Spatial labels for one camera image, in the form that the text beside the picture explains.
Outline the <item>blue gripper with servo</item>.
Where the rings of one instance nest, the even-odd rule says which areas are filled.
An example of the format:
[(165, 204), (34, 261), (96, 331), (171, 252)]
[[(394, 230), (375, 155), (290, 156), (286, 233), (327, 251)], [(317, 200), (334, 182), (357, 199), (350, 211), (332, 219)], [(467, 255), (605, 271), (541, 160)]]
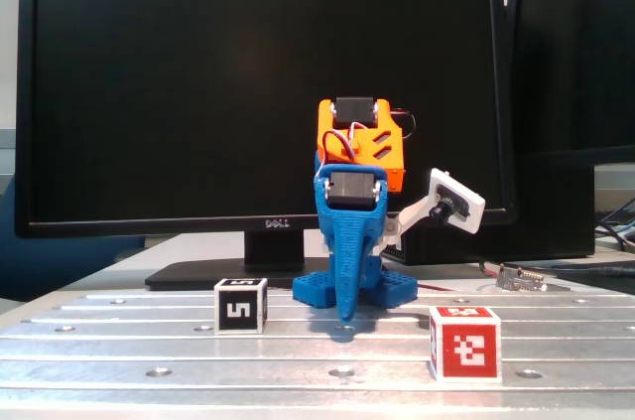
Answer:
[(384, 231), (387, 173), (377, 166), (325, 166), (314, 177), (319, 229), (331, 251), (339, 318), (352, 320), (361, 288), (378, 283), (379, 269), (364, 265)]

